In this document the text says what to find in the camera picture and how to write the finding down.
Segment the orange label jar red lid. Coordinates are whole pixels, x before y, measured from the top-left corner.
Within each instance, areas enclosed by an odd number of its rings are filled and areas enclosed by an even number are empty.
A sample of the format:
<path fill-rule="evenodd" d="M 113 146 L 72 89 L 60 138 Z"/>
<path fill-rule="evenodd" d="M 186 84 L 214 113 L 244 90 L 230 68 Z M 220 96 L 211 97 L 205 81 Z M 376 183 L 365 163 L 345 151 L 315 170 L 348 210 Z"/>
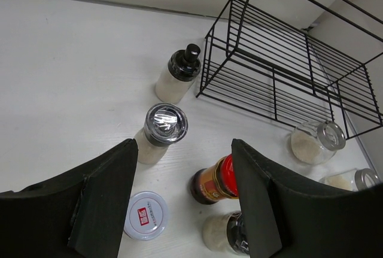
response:
<path fill-rule="evenodd" d="M 223 199 L 238 199 L 232 155 L 222 157 L 215 165 L 197 171 L 191 177 L 189 191 L 203 205 L 212 205 Z"/>

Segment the black pump cap salt bottle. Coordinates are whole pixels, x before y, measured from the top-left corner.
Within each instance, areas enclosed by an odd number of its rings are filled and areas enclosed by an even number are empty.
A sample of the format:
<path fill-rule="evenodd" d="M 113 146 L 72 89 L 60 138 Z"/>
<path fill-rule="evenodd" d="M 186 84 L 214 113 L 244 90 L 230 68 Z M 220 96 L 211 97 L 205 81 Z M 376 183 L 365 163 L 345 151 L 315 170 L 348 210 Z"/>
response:
<path fill-rule="evenodd" d="M 171 56 L 155 85 L 155 93 L 162 102 L 177 104 L 182 100 L 200 73 L 199 55 L 200 47 L 188 44 Z"/>

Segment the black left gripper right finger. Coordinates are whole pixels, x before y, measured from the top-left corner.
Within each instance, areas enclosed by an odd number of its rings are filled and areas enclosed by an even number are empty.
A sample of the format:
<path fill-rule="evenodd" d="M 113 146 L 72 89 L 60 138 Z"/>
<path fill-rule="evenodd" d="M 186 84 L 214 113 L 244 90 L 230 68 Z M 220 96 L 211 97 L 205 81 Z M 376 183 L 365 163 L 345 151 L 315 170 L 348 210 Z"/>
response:
<path fill-rule="evenodd" d="M 382 186 L 331 187 L 232 141 L 251 257 L 381 257 Z"/>

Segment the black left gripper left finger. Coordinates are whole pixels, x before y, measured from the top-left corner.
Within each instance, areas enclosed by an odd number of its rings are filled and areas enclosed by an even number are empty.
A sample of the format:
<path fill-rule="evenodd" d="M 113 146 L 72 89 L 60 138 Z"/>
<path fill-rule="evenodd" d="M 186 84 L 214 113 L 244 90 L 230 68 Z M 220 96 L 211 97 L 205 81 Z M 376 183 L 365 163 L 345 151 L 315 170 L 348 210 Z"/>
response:
<path fill-rule="evenodd" d="M 2 257 L 117 257 L 138 146 L 102 155 L 21 191 L 1 193 Z"/>

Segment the black knob cap salt bottle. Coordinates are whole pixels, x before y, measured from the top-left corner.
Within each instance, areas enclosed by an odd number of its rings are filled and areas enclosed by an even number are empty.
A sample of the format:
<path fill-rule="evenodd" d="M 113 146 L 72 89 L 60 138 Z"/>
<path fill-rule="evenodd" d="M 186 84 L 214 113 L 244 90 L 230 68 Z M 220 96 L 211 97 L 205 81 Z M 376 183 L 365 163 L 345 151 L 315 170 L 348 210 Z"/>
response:
<path fill-rule="evenodd" d="M 250 255 L 241 211 L 208 217 L 203 224 L 202 239 L 213 252 Z"/>

